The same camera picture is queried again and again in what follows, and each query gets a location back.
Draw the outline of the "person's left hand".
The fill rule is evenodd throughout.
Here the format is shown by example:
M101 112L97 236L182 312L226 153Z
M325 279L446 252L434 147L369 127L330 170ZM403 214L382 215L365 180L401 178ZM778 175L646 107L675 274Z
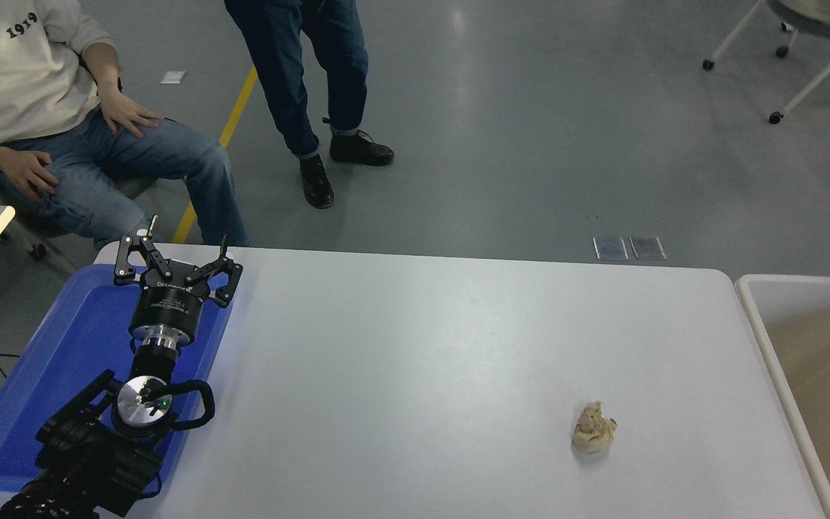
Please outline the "person's left hand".
M141 128L155 129L165 117L145 108L122 93L117 85L99 86L102 117L112 137L126 132L134 138L144 138Z

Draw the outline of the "person's right hand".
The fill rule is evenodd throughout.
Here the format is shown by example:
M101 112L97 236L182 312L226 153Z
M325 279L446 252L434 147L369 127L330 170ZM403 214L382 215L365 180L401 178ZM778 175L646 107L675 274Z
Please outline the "person's right hand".
M52 196L59 184L58 178L47 167L53 163L44 151L18 151L0 146L0 171L7 180L29 200L43 202L43 196Z

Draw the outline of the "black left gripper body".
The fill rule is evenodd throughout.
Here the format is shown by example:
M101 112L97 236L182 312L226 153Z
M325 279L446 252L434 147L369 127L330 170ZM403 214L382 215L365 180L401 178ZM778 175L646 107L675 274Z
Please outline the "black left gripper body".
M141 278L140 295L132 315L129 333L143 336L147 328L164 326L177 329L182 336L197 333L205 299L210 296L210 283L201 280L197 285L174 285L164 280Z

